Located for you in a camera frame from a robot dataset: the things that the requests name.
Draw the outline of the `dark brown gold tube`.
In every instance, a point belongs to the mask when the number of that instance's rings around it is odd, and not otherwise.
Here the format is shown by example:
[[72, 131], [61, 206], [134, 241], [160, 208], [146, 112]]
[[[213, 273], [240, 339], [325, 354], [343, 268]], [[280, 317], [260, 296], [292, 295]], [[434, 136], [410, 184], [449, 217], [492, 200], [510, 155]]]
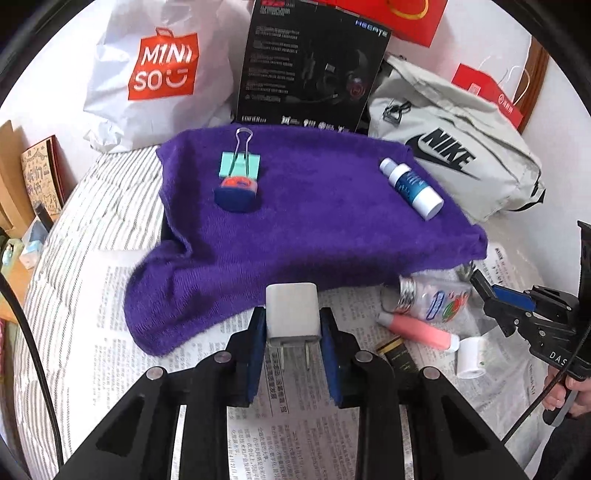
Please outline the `dark brown gold tube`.
[[401, 383], [412, 383], [416, 380], [419, 368], [402, 337], [396, 335], [377, 344], [376, 352], [386, 359]]

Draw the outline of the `white blue bottle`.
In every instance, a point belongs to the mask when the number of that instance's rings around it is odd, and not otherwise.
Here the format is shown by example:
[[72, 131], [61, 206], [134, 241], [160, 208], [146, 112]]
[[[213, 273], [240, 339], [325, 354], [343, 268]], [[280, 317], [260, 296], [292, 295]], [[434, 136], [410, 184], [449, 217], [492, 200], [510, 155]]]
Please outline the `white blue bottle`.
[[443, 198], [409, 165], [385, 158], [379, 168], [394, 190], [425, 221], [433, 219], [443, 208]]

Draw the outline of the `wooden nightstand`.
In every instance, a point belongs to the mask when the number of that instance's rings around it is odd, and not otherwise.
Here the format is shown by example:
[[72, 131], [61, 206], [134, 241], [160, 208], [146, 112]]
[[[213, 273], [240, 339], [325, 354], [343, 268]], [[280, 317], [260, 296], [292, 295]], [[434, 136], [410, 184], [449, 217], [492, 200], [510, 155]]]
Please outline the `wooden nightstand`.
[[21, 307], [25, 298], [34, 269], [27, 269], [20, 261], [24, 244], [20, 239], [10, 238], [1, 230], [1, 273], [9, 283]]

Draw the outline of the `mint green binder clip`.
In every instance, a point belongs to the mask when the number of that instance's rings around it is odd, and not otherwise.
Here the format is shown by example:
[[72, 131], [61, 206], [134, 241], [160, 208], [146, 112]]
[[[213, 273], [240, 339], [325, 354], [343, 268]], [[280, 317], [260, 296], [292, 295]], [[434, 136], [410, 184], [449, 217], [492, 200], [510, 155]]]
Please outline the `mint green binder clip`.
[[218, 177], [246, 177], [249, 180], [259, 179], [260, 156], [249, 149], [253, 132], [249, 128], [239, 127], [235, 130], [235, 150], [221, 154]]

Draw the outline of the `patterned book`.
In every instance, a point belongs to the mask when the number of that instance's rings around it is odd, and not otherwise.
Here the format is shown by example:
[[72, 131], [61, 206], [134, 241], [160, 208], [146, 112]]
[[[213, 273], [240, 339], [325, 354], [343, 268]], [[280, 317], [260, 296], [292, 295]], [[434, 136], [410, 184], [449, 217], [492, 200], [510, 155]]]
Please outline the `patterned book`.
[[57, 218], [67, 196], [56, 137], [52, 135], [32, 145], [21, 154], [20, 161], [31, 205], [42, 204], [52, 218]]

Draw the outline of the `black headset box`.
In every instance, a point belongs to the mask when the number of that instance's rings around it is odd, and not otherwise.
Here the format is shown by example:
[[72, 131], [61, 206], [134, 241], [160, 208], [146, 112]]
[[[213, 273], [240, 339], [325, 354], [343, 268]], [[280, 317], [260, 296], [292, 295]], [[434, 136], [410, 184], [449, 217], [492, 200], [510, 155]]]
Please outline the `black headset box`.
[[235, 120], [353, 132], [391, 32], [314, 1], [256, 1]]

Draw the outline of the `white USB charger plug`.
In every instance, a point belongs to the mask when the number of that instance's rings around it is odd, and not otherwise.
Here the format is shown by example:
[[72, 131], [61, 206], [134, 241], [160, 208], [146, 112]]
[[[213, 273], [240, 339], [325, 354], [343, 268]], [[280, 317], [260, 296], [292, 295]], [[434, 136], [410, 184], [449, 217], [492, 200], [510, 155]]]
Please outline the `white USB charger plug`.
[[279, 351], [280, 367], [286, 365], [286, 349], [304, 348], [310, 368], [310, 345], [322, 339], [318, 287], [311, 282], [281, 283], [266, 287], [266, 339]]

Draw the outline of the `large red gift bag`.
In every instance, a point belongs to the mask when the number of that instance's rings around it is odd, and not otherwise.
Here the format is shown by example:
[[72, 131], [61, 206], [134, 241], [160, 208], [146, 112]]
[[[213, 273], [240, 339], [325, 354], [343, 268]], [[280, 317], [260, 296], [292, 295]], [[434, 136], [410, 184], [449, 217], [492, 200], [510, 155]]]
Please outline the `large red gift bag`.
[[447, 0], [328, 0], [334, 7], [388, 26], [407, 42], [430, 47], [444, 16]]

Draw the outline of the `white Miniso plastic bag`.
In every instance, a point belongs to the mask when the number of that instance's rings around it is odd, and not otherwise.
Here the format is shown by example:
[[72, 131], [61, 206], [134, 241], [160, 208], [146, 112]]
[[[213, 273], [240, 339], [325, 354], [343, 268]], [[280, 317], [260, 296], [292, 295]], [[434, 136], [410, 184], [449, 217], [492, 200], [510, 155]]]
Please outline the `white Miniso plastic bag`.
[[84, 102], [95, 150], [161, 144], [230, 121], [235, 82], [218, 1], [116, 1]]

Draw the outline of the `pink tube with white cap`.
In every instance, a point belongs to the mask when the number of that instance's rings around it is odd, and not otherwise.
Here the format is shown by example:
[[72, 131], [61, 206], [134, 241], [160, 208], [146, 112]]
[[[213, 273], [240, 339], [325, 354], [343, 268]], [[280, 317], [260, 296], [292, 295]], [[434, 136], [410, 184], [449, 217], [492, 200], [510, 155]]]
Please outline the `pink tube with white cap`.
[[460, 347], [458, 335], [413, 317], [382, 312], [377, 317], [377, 323], [405, 340], [440, 351], [455, 353]]

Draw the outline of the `newspaper sheet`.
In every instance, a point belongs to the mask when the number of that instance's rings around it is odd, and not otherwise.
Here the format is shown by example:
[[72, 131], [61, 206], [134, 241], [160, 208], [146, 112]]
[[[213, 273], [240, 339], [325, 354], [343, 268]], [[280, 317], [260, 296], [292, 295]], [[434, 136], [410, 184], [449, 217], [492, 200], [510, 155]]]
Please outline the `newspaper sheet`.
[[541, 367], [499, 330], [429, 358], [378, 330], [369, 291], [317, 306], [320, 338], [280, 350], [273, 311], [224, 321], [165, 357], [133, 342], [123, 296], [140, 250], [83, 267], [79, 447], [64, 479], [523, 479], [537, 419], [502, 441], [540, 391]]

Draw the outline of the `clear sanitizer bottle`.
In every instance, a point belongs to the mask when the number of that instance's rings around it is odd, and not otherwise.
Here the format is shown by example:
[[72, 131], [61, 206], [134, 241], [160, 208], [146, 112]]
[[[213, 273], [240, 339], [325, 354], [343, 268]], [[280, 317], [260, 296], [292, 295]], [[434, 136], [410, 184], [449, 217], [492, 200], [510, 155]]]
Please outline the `clear sanitizer bottle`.
[[427, 322], [449, 322], [467, 305], [472, 287], [435, 277], [401, 277], [400, 296], [394, 312]]

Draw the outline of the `tissue pack on nightstand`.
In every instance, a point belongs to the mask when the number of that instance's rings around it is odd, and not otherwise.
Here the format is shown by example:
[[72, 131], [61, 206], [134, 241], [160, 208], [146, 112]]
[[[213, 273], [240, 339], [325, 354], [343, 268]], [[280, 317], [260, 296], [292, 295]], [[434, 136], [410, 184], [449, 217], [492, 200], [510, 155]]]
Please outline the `tissue pack on nightstand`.
[[22, 237], [23, 249], [19, 261], [25, 269], [31, 270], [39, 262], [48, 233], [47, 228], [36, 217]]

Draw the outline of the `small blue pink jar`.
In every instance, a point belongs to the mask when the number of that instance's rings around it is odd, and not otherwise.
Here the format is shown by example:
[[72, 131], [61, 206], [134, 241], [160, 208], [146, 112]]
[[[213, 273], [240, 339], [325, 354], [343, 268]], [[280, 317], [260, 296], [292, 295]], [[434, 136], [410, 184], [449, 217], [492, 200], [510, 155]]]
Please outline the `small blue pink jar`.
[[256, 206], [259, 185], [245, 176], [226, 177], [214, 189], [214, 202], [230, 213], [249, 213]]

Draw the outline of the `small red paper bag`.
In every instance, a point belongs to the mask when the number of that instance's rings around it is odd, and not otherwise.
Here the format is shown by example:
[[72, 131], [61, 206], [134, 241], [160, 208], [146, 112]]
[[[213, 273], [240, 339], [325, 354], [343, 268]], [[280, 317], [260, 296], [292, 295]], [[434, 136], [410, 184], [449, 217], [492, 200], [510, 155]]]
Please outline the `small red paper bag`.
[[[516, 93], [513, 97], [510, 97], [504, 91], [504, 85], [511, 78], [514, 71], [521, 73], [526, 83], [521, 93]], [[515, 65], [506, 72], [501, 81], [497, 81], [480, 68], [475, 69], [460, 63], [452, 83], [494, 104], [516, 129], [520, 127], [524, 116], [519, 110], [518, 104], [528, 93], [531, 84], [531, 76], [525, 67]]]

